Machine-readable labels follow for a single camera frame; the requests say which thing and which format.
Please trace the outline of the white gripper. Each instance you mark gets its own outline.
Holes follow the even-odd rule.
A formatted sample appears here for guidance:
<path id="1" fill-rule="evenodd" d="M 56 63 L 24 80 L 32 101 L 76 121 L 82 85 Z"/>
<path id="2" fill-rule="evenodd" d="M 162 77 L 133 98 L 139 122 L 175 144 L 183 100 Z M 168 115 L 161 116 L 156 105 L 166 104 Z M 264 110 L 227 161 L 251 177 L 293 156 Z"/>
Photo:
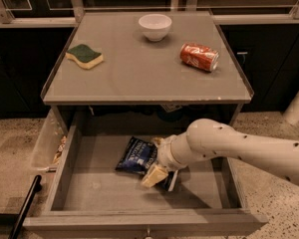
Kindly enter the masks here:
<path id="1" fill-rule="evenodd" d="M 157 162 L 160 165 L 153 164 L 142 179 L 142 186 L 146 188 L 151 188 L 166 179 L 167 170 L 183 169 L 193 162 L 193 152 L 185 133 L 166 138 L 154 137 L 151 142 L 157 147 Z"/>

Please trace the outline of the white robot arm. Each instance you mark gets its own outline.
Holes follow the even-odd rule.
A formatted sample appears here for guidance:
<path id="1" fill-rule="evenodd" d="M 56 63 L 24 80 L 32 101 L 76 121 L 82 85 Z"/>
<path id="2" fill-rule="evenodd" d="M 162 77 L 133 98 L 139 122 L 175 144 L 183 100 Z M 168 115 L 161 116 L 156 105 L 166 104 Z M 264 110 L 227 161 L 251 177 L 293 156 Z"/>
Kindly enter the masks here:
<path id="1" fill-rule="evenodd" d="M 142 180 L 151 188 L 171 171 L 217 157 L 239 159 L 299 186 L 299 141 L 239 132 L 212 119 L 197 119 L 179 135 L 153 140 L 156 161 Z"/>

